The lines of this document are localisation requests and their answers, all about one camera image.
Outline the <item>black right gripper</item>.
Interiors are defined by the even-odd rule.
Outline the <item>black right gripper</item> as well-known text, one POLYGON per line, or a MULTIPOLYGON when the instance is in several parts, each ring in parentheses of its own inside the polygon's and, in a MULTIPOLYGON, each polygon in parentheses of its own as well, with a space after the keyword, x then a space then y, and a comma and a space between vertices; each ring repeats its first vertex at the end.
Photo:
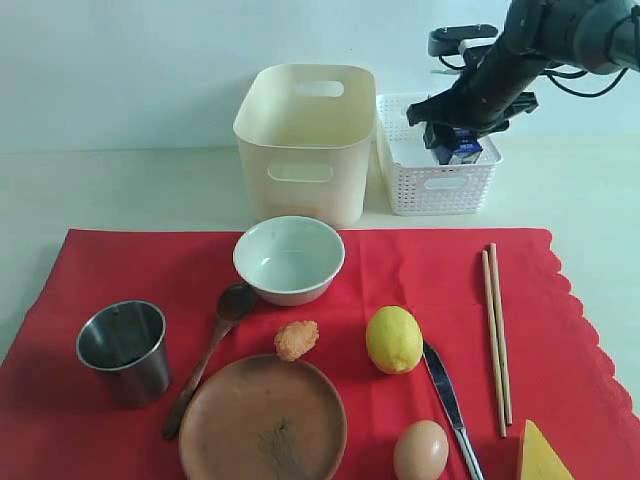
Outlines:
POLYGON ((516 54, 498 39, 484 57, 451 87, 406 110, 410 126, 426 123, 423 140, 427 149, 453 149, 453 127, 480 136, 509 128, 513 117, 530 114, 539 106, 528 87, 539 76, 539 56, 516 54))

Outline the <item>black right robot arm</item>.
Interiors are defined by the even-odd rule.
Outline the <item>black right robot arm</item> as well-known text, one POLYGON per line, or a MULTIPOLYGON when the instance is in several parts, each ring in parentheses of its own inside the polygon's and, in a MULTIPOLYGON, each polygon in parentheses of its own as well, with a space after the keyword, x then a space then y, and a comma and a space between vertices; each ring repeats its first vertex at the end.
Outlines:
POLYGON ((432 57, 459 55, 452 86, 411 104, 406 118, 423 124, 426 148, 444 146, 463 129, 475 137, 503 132, 512 117, 538 106, 528 86, 540 76, 563 78, 639 68, 639 6, 633 1, 513 1, 501 29, 490 24, 440 27, 430 32, 432 57))

